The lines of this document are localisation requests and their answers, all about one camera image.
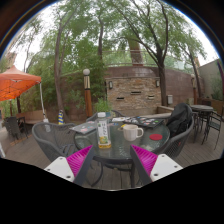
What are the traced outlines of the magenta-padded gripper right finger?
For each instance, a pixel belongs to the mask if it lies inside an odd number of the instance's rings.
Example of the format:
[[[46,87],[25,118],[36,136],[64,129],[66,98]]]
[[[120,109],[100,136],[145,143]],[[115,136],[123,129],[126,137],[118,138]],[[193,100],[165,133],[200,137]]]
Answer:
[[[182,169],[178,163],[166,154],[156,155],[136,145],[130,146],[130,154],[143,185]]]

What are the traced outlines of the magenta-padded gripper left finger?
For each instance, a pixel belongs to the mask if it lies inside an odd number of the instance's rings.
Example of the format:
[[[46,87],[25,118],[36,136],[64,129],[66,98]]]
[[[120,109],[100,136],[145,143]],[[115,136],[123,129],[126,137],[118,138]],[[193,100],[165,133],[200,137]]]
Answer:
[[[45,171],[81,186],[86,179],[93,155],[94,148],[90,145],[67,158],[59,156],[45,168]]]

